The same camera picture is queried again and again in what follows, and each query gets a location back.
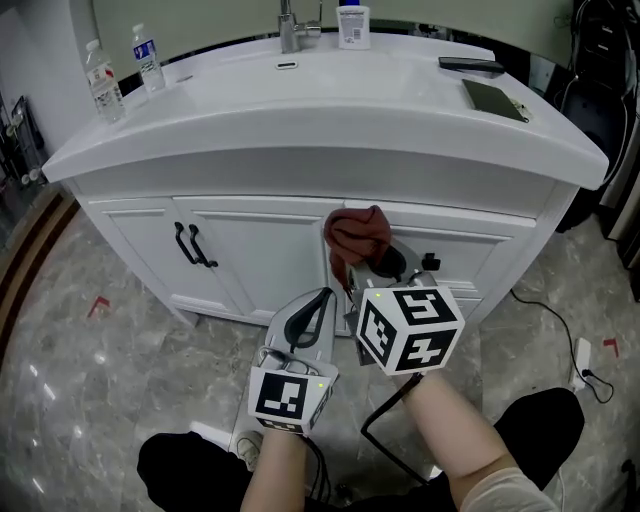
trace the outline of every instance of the white vanity cabinet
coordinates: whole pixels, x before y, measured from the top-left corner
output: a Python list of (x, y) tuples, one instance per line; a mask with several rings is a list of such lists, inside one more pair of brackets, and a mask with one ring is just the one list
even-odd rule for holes
[[(377, 204), (394, 236), (440, 260), (434, 277), (473, 328), (608, 162), (513, 77), (443, 70), (440, 56), (494, 58), (390, 34), (365, 52), (340, 51), (336, 34), (292, 55), (276, 38), (206, 52), (164, 66), (165, 90), (130, 94), (124, 119), (96, 119), (43, 171), (188, 324), (267, 325), (330, 286), (344, 334), (322, 228), (336, 208)], [(475, 110), (465, 78), (500, 88), (527, 122)]]

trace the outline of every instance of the red floor marker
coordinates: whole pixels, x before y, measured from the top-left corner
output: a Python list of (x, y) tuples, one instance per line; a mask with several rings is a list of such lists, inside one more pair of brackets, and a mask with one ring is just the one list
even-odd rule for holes
[(610, 340), (604, 340), (603, 345), (605, 347), (613, 347), (613, 350), (615, 350), (616, 352), (616, 359), (620, 357), (620, 354), (618, 353), (618, 342), (616, 341), (615, 338), (611, 338)]
[(87, 315), (87, 318), (91, 318), (91, 315), (93, 315), (93, 312), (96, 310), (96, 308), (99, 305), (103, 305), (107, 308), (111, 307), (111, 303), (105, 299), (104, 297), (100, 297), (100, 295), (98, 295), (98, 297), (96, 298), (95, 302), (93, 303), (93, 306), (91, 306), (91, 311), (89, 311), (89, 314)]

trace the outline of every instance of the white bottle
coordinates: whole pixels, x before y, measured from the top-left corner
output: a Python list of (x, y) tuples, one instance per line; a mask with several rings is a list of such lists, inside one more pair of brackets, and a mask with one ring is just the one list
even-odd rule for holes
[(340, 48), (344, 50), (368, 50), (371, 48), (369, 37), (369, 17), (371, 10), (361, 6), (359, 0), (340, 0), (336, 9)]
[(87, 51), (89, 55), (84, 71), (89, 79), (96, 108), (105, 121), (115, 123), (125, 115), (125, 109), (111, 61), (106, 52), (100, 48), (98, 39), (87, 44)]
[(144, 23), (133, 27), (133, 54), (138, 62), (144, 87), (148, 93), (164, 89), (166, 83), (162, 67), (158, 62), (156, 45), (153, 38), (144, 32)]

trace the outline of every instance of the gray sleeve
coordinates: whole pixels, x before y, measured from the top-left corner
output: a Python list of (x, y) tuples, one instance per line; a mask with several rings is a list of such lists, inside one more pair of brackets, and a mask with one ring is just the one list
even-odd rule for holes
[(460, 512), (557, 512), (558, 507), (518, 468), (496, 471), (467, 495)]

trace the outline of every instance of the white sink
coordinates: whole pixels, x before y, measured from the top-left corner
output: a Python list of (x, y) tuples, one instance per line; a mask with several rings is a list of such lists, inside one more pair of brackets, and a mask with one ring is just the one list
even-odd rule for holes
[[(438, 56), (493, 58), (480, 48), (384, 34), (373, 34), (364, 52), (338, 50), (335, 35), (291, 55), (280, 53), (277, 39), (214, 50), (166, 66), (167, 90), (142, 105), (142, 90), (130, 95), (124, 120), (83, 130), (54, 155), (47, 175), (62, 179), (185, 153), (335, 147), (438, 155), (600, 184), (606, 157), (543, 99), (509, 75), (444, 71)], [(501, 88), (525, 105), (530, 122), (474, 110), (465, 77)]]

